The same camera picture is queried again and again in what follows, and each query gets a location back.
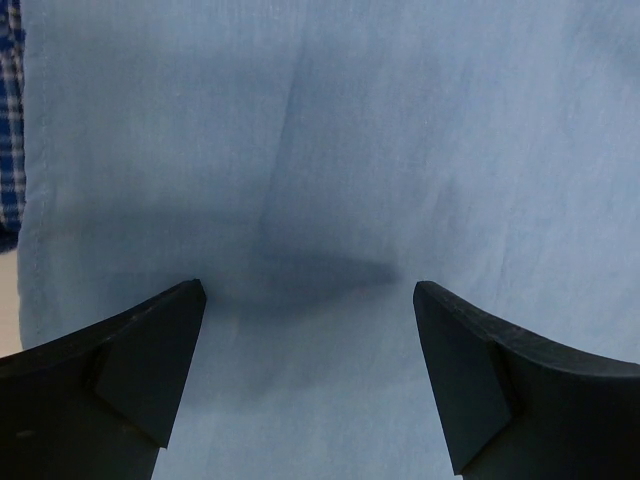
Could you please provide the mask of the light blue long sleeve shirt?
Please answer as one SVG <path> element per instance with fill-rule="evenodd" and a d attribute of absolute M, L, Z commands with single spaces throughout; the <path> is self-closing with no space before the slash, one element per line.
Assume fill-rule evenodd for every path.
<path fill-rule="evenodd" d="M 639 358 L 635 1 L 26 1 L 20 332 L 201 280 L 158 479 L 448 479 L 418 281 Z"/>

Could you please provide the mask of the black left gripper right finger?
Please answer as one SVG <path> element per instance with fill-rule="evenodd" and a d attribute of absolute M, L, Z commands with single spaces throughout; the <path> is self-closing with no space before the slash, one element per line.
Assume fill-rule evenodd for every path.
<path fill-rule="evenodd" d="M 431 281 L 413 305 L 456 475 L 638 477 L 637 364 L 549 340 Z"/>

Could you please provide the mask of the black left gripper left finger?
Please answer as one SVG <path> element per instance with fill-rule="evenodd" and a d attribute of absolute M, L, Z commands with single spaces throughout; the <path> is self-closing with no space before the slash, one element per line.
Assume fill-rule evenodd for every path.
<path fill-rule="evenodd" d="M 4 479 L 149 479 L 202 325 L 198 280 L 1 360 Z"/>

